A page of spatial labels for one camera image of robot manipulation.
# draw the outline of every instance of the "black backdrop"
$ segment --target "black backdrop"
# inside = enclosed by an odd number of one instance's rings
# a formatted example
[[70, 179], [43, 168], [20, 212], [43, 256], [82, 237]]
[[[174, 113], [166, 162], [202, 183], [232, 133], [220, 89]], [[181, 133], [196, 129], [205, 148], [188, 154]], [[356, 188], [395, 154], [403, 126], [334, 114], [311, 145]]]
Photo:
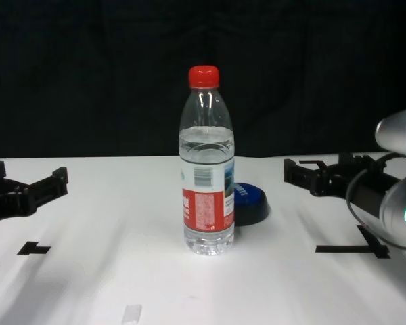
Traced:
[[375, 150], [406, 108], [406, 0], [0, 0], [0, 158], [176, 154], [196, 64], [238, 155]]

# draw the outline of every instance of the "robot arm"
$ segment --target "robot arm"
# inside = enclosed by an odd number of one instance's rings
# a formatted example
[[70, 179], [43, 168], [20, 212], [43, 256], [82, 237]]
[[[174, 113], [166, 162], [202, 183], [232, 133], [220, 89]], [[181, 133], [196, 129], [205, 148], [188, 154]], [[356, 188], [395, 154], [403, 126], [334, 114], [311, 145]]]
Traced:
[[400, 180], [384, 173], [386, 160], [406, 156], [406, 111], [381, 121], [376, 129], [376, 141], [393, 153], [376, 161], [369, 156], [340, 155], [338, 164], [330, 166], [323, 162], [306, 162], [317, 164], [317, 170], [306, 169], [286, 159], [284, 181], [308, 189], [314, 196], [346, 199], [349, 210], [360, 223], [351, 204], [379, 219], [379, 232], [406, 242], [406, 178]]
[[5, 164], [0, 161], [0, 220], [32, 215], [38, 207], [68, 193], [66, 167], [60, 167], [52, 176], [31, 185], [5, 177]]

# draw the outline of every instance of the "barcode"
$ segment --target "barcode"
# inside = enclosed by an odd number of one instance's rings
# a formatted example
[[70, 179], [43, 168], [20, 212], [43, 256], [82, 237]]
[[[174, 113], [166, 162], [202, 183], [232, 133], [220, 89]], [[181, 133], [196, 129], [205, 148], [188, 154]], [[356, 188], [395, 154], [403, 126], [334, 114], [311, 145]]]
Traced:
[[194, 167], [194, 185], [212, 187], [212, 168]]

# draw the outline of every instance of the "clear plastic bottle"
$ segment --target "clear plastic bottle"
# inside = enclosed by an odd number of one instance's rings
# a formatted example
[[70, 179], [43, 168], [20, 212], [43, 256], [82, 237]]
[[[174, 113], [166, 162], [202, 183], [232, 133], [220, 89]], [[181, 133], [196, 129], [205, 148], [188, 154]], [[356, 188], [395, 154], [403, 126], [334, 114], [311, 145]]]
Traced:
[[194, 66], [189, 85], [179, 132], [185, 241], [195, 253], [215, 255], [233, 244], [233, 128], [216, 67]]

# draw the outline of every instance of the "white tabletop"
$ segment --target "white tabletop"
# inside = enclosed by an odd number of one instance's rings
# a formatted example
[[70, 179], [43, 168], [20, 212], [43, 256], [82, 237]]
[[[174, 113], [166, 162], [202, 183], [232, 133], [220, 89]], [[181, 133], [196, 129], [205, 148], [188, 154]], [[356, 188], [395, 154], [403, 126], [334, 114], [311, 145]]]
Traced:
[[[177, 157], [5, 164], [26, 183], [66, 166], [70, 183], [33, 216], [0, 221], [0, 325], [120, 325], [127, 306], [141, 325], [406, 324], [406, 252], [315, 253], [366, 243], [345, 201], [283, 183], [283, 158], [236, 158], [235, 180], [262, 188], [272, 212], [216, 257], [183, 242]], [[406, 176], [406, 161], [388, 172]], [[27, 241], [51, 249], [17, 255]]]

